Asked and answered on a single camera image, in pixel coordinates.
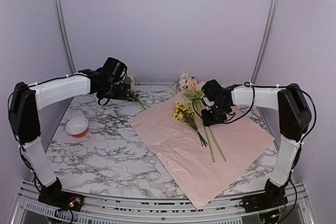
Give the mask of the pink wrapping paper sheet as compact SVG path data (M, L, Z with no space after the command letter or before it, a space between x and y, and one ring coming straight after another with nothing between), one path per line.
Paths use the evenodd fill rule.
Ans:
M183 92L178 92L128 121L193 206L201 209L271 147L274 138L247 116L208 130L196 117L195 131L187 123L173 119L176 103L187 101Z

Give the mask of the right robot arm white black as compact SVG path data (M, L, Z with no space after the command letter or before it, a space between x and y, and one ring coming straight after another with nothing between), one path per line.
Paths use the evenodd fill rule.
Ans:
M280 149L274 170L260 195L260 203L271 207L284 194L291 173L301 155L304 138L316 124L316 109L310 108L310 97L296 83L287 86L257 86L251 82L222 87L215 79L206 82L201 111L205 126L231 124L227 118L234 106L250 106L273 109L278 112Z

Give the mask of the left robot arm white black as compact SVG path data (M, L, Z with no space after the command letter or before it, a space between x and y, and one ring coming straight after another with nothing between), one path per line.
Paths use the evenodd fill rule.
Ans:
M19 82L7 101L8 120L20 157L40 183L39 200L63 205L81 195L63 191L59 178L52 170L41 143L39 111L73 97L95 94L99 101L127 100L130 87L125 84L128 68L109 57L97 70L83 69L64 77L26 84Z

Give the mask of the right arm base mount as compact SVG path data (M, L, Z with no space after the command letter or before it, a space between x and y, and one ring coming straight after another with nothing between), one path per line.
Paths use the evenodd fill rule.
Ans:
M281 194L279 197L272 198L267 193L258 193L244 196L239 202L239 206L243 207L246 213L250 213L284 206L287 203L288 199L284 194Z

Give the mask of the white fake flower stem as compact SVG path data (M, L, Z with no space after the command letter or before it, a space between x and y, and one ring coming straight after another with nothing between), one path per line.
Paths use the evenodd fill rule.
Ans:
M209 126L203 125L203 119L200 117L201 111L205 108L205 105L201 100L204 94L203 91L197 86L195 76L192 76L188 73L180 74L177 86L180 91L183 91L183 95L187 98L191 108L195 112L195 122L197 124L199 132L208 143L207 147L209 148L212 162L213 163L215 162L213 145L219 152L224 162L227 162L227 158L225 157L222 149L220 148L213 131Z

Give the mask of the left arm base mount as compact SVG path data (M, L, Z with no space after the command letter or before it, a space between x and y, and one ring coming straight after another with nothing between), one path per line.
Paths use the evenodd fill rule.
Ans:
M62 210L80 211L83 205L84 196L65 191L60 191L56 194L40 194L38 201L54 207L59 207Z

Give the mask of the yellow fake flower bunch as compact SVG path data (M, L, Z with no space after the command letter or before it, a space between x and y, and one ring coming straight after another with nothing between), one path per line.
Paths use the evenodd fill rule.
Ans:
M203 138L201 133L198 130L197 124L195 122L195 112L191 108L188 102L181 103L176 102L174 107L173 119L175 121L180 121L186 123L193 131L195 131L200 139L201 145L207 147L208 143Z

